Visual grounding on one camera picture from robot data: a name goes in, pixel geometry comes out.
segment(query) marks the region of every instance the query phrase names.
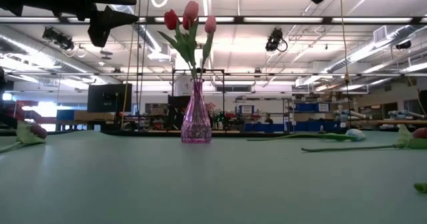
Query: green table surface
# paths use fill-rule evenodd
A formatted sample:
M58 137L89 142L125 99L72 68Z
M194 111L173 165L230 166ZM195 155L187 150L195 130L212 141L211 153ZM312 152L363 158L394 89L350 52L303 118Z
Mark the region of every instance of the green table surface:
M0 154L0 223L427 223L427 152L392 144L115 137L87 131ZM0 137L0 145L13 137Z

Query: pink tulip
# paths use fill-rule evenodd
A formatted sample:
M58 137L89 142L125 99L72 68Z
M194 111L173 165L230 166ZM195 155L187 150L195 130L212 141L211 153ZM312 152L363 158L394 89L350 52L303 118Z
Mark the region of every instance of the pink tulip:
M216 31L216 19L214 16L207 17L205 23L205 32L206 33L214 33Z
M199 15L199 4L195 1L189 1L184 10L184 16L188 19L195 20Z

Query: tulip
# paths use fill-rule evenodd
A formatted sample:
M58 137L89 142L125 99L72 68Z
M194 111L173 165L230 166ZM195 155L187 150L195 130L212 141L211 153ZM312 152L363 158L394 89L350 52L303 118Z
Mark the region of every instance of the tulip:
M214 33L216 31L216 19L214 16L207 17L205 23L205 32L206 33Z
M169 30L175 30L176 29L176 25L179 23L179 19L178 16L176 15L175 11L170 10L165 12L165 24L166 27Z
M182 26L184 27L185 30L188 31L188 29L193 25L193 23L194 23L194 20L189 19L186 15L182 17Z
M184 16L194 21L199 15L199 4L195 1L189 1L184 10Z

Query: vase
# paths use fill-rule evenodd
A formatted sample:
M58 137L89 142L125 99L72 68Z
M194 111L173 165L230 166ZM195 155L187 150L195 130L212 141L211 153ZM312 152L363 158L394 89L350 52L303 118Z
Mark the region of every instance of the vase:
M212 128L203 100L203 80L193 81L193 91L185 111L181 128L183 143L210 143Z

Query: ceiling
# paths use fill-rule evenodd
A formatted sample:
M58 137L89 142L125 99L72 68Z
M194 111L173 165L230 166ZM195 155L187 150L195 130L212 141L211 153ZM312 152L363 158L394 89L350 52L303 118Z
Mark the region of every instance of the ceiling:
M151 0L139 0L135 13L140 16L163 16L165 11L174 9L178 15L183 13L189 0L167 0L163 7L157 8ZM194 0L199 3L201 16L340 16L340 0L325 0L320 5L311 3L310 0ZM345 16L359 17L408 17L424 16L427 14L425 7L427 0L342 0ZM24 16L52 17L53 14L46 10L25 7ZM0 9L0 16L12 16L8 11ZM54 29L73 37L73 41L86 50L85 57L73 56L76 61L92 67L100 72L110 73L114 68L120 67L127 71L130 63L130 72L141 71L144 66L145 73L171 71L172 61L153 61L147 55L147 47L138 49L138 43L144 47L142 40L137 40L137 35L131 26L115 28L111 31L104 51L113 53L112 60L102 60L101 49L94 47L87 36L87 25L49 25ZM47 43L41 38L46 25L10 25L20 34L47 45L58 51L60 49L52 43ZM267 37L275 27L281 27L289 39L289 48L279 55L268 55L264 49ZM377 25L346 25L346 47L353 49L372 38L372 32L378 29ZM147 32L158 43L165 43L157 31L171 33L163 25L148 25ZM206 34L199 27L197 41L204 43ZM421 48L425 38L418 35L413 40L413 48ZM344 56L343 32L340 25L218 25L213 41L211 55L212 69L225 69L227 72L253 72L261 69L263 72L317 72L317 63L329 63L337 57ZM408 51L396 51L401 55ZM391 58L390 48L371 55L360 62L375 66ZM115 77L125 81L126 76ZM228 77L230 79L248 79L248 77ZM296 80L294 77L278 77L280 80ZM144 77L144 80L159 80L156 76Z

